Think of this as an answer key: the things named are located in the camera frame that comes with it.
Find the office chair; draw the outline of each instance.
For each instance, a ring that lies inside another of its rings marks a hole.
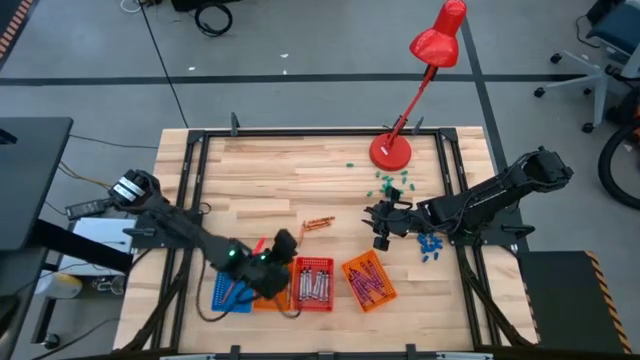
[[[597,38],[603,43],[607,51],[607,63],[610,64],[603,69],[568,51],[563,51],[563,54],[553,54],[550,59],[552,63],[557,64],[566,57],[577,64],[586,76],[547,84],[537,88],[533,94],[536,97],[542,97],[549,89],[582,87],[584,94],[589,95],[593,89],[595,93],[593,122],[582,125],[582,131],[590,133],[602,123],[609,77],[629,80],[640,76],[640,47],[638,46],[640,44],[640,7],[638,3],[627,2],[616,6],[594,25],[586,37],[587,39]]]

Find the yellow caution stripe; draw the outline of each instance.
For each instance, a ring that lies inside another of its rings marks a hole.
[[[631,344],[629,343],[627,334],[625,333],[624,328],[622,327],[620,316],[618,315],[616,306],[613,303],[613,298],[611,297],[611,292],[609,292],[609,287],[607,286],[607,282],[604,279],[604,273],[602,272],[602,268],[600,267],[598,258],[591,251],[585,251],[585,254],[587,254],[587,256],[591,258],[591,265],[593,265],[593,271],[596,275],[596,278],[598,279],[600,290],[602,290],[602,296],[604,298],[604,302],[609,307],[609,314],[611,315],[613,326],[616,328],[616,331],[618,332],[618,338],[620,339],[620,343],[622,344],[622,349],[626,354],[631,354]]]
[[[33,0],[23,0],[20,5],[18,5],[13,18],[9,22],[9,26],[7,26],[4,33],[2,33],[2,35],[0,36],[0,59],[5,56],[11,46],[11,43],[16,40],[16,32],[20,28],[20,25],[26,19],[27,13],[31,8],[32,3]]]

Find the blue tray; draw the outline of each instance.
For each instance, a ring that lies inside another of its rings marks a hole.
[[[226,274],[219,272],[218,277],[216,278],[216,286],[213,288],[213,299],[211,299],[211,310],[212,311],[226,311],[227,308],[236,301],[236,297],[238,297],[238,293],[244,289],[246,286],[243,281],[239,281],[236,286],[231,290],[231,294],[227,297],[227,301],[225,303],[222,302],[224,295],[229,290],[229,287],[233,284],[233,280]],[[242,293],[242,297],[240,300],[249,300],[253,297],[253,290],[244,291]],[[251,312],[251,303],[247,304],[238,304],[231,309],[230,312],[236,313],[249,313]]]

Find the chair wheel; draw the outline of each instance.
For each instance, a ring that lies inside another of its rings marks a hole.
[[[53,350],[60,345],[60,337],[56,334],[47,333],[42,345],[47,350]]]
[[[562,55],[555,53],[553,54],[553,56],[551,57],[551,59],[549,59],[549,61],[551,61],[554,64],[557,64],[560,62],[560,60],[562,59]]]
[[[591,134],[593,132],[593,124],[585,123],[584,125],[582,125],[582,132],[585,134]]]
[[[604,118],[611,121],[614,124],[622,124],[620,117],[618,116],[618,107],[612,106],[604,113]]]
[[[535,97],[542,97],[542,95],[544,95],[545,91],[543,88],[537,88],[536,91],[533,92],[533,95]]]

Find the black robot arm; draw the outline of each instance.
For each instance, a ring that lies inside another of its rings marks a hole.
[[[109,195],[117,210],[148,215],[171,238],[185,247],[199,248],[213,268],[244,281],[260,296],[272,299],[287,287],[290,274],[284,265],[293,260],[297,246],[287,230],[278,232],[273,249],[254,255],[241,241],[210,234],[194,224],[187,211],[162,196],[158,180],[145,171],[127,171]]]
[[[400,200],[400,192],[387,188],[388,201],[365,208],[371,214],[376,234],[374,247],[386,251],[389,234],[444,232],[449,236],[472,236],[489,224],[495,214],[531,192],[550,192],[563,188],[573,171],[557,153],[540,147],[521,156],[500,174],[458,195],[445,195],[413,204]],[[404,205],[396,209],[395,205]]]

